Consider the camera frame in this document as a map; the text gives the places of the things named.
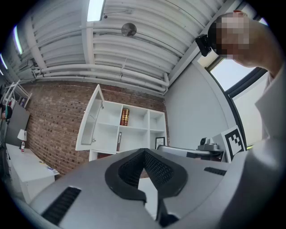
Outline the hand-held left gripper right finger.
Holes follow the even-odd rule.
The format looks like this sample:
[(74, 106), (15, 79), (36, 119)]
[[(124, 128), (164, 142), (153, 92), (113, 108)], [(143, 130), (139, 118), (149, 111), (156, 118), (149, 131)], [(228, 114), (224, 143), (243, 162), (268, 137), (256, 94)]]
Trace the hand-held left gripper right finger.
[(164, 199), (179, 195), (187, 183), (187, 172), (181, 165), (150, 149), (144, 150), (143, 164), (158, 193), (156, 221), (161, 227), (167, 227), (179, 219), (168, 213)]

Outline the white cabinet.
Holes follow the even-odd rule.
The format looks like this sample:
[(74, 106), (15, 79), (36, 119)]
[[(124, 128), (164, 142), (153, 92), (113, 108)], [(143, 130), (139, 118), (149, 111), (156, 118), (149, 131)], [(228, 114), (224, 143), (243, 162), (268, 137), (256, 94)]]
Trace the white cabinet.
[[(128, 126), (120, 125), (122, 109), (129, 109)], [(119, 132), (122, 132), (120, 151), (117, 152)], [(137, 148), (155, 149), (156, 137), (165, 137), (168, 144), (166, 118), (163, 112), (120, 104), (105, 102), (96, 123), (94, 138), (89, 151), (89, 160), (96, 160), (111, 154), (117, 154)]]

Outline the grey standing panel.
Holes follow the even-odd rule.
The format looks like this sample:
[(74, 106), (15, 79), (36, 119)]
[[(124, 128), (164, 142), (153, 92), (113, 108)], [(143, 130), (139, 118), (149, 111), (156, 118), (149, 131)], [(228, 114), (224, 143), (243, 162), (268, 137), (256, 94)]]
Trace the grey standing panel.
[(18, 134), (21, 129), (26, 130), (30, 112), (19, 104), (15, 104), (13, 114), (8, 125), (6, 133), (6, 143), (20, 147), (21, 140), (18, 139)]

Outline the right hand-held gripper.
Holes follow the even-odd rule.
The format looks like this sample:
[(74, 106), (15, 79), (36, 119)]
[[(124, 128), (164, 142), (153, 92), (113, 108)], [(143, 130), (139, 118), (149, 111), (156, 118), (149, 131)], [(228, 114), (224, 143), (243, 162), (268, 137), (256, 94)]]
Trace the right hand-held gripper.
[(212, 138), (202, 138), (197, 149), (165, 145), (159, 145), (157, 149), (177, 156), (227, 163), (232, 162), (237, 153), (247, 150), (238, 126), (223, 131)]

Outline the large dark-framed window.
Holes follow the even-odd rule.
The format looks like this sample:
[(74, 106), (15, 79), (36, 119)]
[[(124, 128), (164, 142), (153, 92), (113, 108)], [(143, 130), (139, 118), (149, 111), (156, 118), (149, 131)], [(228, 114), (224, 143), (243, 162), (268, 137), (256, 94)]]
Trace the large dark-framed window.
[(231, 59), (223, 58), (211, 73), (233, 99), (243, 125), (246, 145), (251, 146), (260, 141), (262, 120), (255, 103), (262, 95), (267, 72), (260, 67), (248, 68)]

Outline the person's white shirt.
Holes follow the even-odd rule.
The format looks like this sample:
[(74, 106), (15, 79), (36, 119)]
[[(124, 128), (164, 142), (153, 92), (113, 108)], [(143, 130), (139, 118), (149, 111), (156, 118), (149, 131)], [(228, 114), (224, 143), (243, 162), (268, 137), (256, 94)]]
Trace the person's white shirt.
[(286, 229), (286, 69), (256, 102), (266, 137), (247, 153), (221, 229)]

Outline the white long table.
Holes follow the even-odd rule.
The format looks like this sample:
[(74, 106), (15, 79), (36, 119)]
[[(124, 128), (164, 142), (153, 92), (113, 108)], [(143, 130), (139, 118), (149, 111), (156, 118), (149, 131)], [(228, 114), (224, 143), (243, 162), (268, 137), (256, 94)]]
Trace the white long table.
[(22, 153), (19, 147), (7, 144), (7, 163), (12, 190), (22, 194), (25, 202), (31, 201), (55, 181), (55, 176), (30, 149)]

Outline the white metal rack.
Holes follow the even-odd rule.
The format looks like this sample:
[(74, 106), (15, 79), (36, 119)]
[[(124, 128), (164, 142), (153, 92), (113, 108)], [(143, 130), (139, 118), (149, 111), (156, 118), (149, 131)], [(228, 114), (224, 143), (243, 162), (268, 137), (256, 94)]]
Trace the white metal rack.
[(16, 104), (21, 106), (21, 101), (25, 98), (25, 105), (21, 107), (26, 108), (32, 97), (32, 93), (28, 93), (22, 87), (21, 83), (22, 81), (18, 80), (5, 88), (5, 92), (1, 100), (4, 105), (8, 105), (8, 103), (11, 102), (11, 108), (13, 109)]

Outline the round metal ceiling disc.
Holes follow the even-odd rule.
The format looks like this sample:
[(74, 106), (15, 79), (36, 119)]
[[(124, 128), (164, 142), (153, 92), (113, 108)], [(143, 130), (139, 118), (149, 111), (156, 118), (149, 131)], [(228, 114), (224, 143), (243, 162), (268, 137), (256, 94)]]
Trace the round metal ceiling disc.
[(126, 23), (122, 26), (121, 33), (126, 37), (134, 36), (137, 33), (137, 27), (133, 23)]

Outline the bundle of white ceiling pipes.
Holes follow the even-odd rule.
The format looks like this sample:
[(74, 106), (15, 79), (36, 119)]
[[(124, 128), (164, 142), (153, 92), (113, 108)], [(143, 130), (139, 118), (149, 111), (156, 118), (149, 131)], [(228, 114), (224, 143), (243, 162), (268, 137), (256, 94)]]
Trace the bundle of white ceiling pipes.
[(37, 79), (83, 79), (96, 83), (126, 85), (153, 93), (164, 94), (170, 86), (167, 73), (163, 79), (128, 70), (125, 66), (114, 67), (101, 64), (66, 64), (32, 71)]

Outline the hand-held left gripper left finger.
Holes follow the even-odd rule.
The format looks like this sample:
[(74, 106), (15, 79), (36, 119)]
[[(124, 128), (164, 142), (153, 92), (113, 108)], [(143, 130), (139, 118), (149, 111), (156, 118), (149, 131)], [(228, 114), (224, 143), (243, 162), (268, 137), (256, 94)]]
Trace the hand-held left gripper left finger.
[(146, 194), (138, 189), (145, 165), (145, 150), (139, 148), (119, 156), (105, 171), (107, 186), (122, 199), (146, 202)]

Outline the white glass cabinet door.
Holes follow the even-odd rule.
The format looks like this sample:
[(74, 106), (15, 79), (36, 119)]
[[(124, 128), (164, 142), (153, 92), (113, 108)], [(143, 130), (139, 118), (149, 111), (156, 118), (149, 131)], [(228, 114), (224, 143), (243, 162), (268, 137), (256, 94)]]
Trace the white glass cabinet door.
[(94, 131), (98, 116), (102, 110), (101, 104), (105, 106), (105, 100), (100, 85), (97, 85), (84, 111), (84, 115), (78, 131), (75, 147), (76, 151), (92, 149), (92, 138), (94, 138)]

